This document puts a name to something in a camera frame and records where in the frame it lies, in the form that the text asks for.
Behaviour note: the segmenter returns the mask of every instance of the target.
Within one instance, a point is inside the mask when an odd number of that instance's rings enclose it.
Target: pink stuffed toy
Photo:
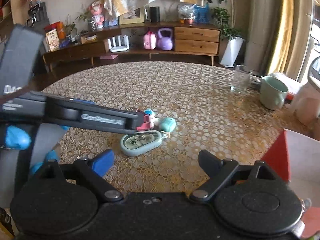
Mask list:
[[[94,2],[89,10],[92,13],[92,20],[96,23],[97,29],[103,28],[104,16],[102,13],[102,4],[100,2]]]

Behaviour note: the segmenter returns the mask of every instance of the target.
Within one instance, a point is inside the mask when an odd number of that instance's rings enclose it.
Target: drinking glass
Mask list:
[[[237,65],[235,67],[233,82],[230,90],[236,93],[244,92],[249,86],[251,74],[252,72],[247,66]]]

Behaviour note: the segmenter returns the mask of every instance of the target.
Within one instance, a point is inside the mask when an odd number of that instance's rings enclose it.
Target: round table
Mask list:
[[[114,64],[63,78],[44,91],[118,109],[151,108],[177,127],[160,147],[134,158],[120,150],[123,135],[70,128],[60,141],[61,163],[111,148],[115,164],[105,179],[119,190],[191,192],[208,179],[198,165],[201,149],[253,164],[282,128],[306,134],[285,107],[264,108],[257,91],[230,92],[232,80],[232,70],[176,62]]]

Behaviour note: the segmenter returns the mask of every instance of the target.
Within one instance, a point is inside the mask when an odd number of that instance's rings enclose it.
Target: white planter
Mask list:
[[[225,67],[233,67],[243,42],[244,39],[242,38],[235,38],[231,41],[228,41],[226,51],[220,60],[220,64],[224,65]]]

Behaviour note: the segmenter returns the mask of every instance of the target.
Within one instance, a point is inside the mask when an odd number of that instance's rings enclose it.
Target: ceramic mug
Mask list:
[[[260,102],[270,110],[280,109],[288,93],[288,87],[275,77],[266,76],[260,88]]]

